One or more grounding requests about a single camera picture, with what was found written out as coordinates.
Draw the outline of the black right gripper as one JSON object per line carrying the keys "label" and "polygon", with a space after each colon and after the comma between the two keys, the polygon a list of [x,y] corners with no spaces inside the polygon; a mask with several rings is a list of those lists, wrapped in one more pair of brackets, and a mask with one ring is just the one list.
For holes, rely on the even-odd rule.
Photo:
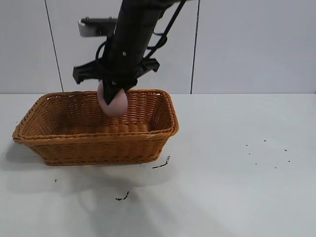
{"label": "black right gripper", "polygon": [[128,91],[137,85],[138,78],[150,71],[157,72],[159,62],[155,58],[143,58],[136,64],[129,64],[125,58],[117,62],[110,60],[111,41],[102,42],[91,62],[73,68],[73,78],[76,84],[85,80],[102,81],[103,98],[110,105],[121,89]]}

